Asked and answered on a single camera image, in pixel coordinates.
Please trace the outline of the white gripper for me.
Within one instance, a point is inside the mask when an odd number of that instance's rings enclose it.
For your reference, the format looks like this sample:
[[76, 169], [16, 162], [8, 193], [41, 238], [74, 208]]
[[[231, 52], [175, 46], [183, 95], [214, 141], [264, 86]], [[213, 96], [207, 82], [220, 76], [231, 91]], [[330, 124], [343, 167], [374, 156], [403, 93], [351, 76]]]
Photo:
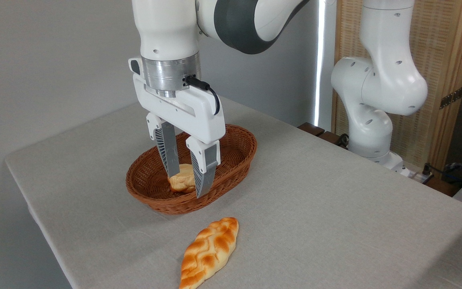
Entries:
[[155, 61], [131, 58], [133, 83], [139, 103], [150, 113], [147, 126], [156, 141], [168, 177], [180, 172], [175, 127], [187, 132], [186, 140], [194, 170], [197, 198], [207, 194], [221, 163], [219, 139], [225, 134], [223, 108], [207, 90], [186, 82], [200, 77], [198, 57]]

